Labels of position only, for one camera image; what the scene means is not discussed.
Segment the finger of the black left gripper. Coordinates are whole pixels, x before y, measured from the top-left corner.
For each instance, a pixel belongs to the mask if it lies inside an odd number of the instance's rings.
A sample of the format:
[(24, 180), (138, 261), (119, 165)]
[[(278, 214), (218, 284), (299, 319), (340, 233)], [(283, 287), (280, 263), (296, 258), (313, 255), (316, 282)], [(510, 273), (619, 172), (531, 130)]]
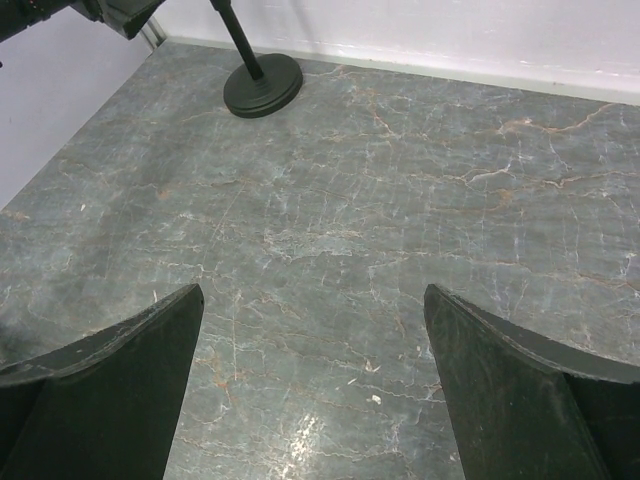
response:
[(46, 21), (65, 8), (101, 22), (133, 39), (161, 5), (161, 0), (1, 0), (1, 40)]

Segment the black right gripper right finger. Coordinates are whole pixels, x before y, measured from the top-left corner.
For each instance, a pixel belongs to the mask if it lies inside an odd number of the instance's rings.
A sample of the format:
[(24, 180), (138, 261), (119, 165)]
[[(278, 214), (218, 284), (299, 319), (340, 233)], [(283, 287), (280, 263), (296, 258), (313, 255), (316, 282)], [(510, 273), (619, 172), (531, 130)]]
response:
[(636, 479), (639, 369), (431, 284), (424, 318), (468, 479)]

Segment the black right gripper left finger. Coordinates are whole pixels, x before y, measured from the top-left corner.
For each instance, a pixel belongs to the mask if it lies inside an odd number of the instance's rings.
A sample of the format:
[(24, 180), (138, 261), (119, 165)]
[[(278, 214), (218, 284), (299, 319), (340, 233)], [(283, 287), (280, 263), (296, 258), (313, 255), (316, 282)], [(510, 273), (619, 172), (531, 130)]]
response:
[(1, 369), (4, 479), (160, 479), (204, 313), (182, 287), (138, 314)]

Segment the black phone stand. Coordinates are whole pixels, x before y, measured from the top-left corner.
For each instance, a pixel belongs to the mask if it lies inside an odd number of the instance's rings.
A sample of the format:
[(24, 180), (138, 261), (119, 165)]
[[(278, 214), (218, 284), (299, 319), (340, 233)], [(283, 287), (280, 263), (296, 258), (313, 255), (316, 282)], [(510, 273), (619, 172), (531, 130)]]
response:
[(231, 73), (223, 89), (228, 110), (241, 118), (261, 118), (288, 105), (299, 93), (304, 77), (292, 57), (271, 53), (256, 56), (229, 0), (211, 0), (224, 22), (244, 65)]

